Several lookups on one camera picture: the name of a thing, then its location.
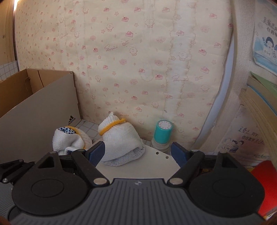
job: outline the cardboard box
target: cardboard box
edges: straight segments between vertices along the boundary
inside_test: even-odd
[[[0,83],[0,163],[37,161],[81,120],[73,72],[25,69]]]

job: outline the folded white glove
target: folded white glove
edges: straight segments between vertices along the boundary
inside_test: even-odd
[[[69,151],[90,149],[92,140],[82,130],[67,126],[55,130],[52,144],[53,150],[58,152],[59,155],[67,155]]]
[[[138,159],[145,152],[144,145],[132,124],[128,122],[119,123],[120,119],[113,114],[110,115],[99,125],[98,132],[103,132],[105,143],[105,155],[101,161],[109,166],[120,166],[132,160]]]

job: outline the paper with chinese handwriting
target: paper with chinese handwriting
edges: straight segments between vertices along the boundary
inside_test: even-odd
[[[269,159],[260,131],[244,105],[240,106],[215,152],[210,154],[217,154],[220,150],[226,150],[245,166],[256,166]]]
[[[256,0],[255,7],[254,61],[277,75],[277,4]]]
[[[230,1],[21,0],[20,69],[72,70],[83,119],[110,111],[153,137],[162,118],[190,148],[219,90],[232,32]]]

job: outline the teal bottle cap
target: teal bottle cap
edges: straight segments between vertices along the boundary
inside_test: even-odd
[[[166,144],[170,140],[173,124],[166,119],[157,122],[154,139],[159,144]]]

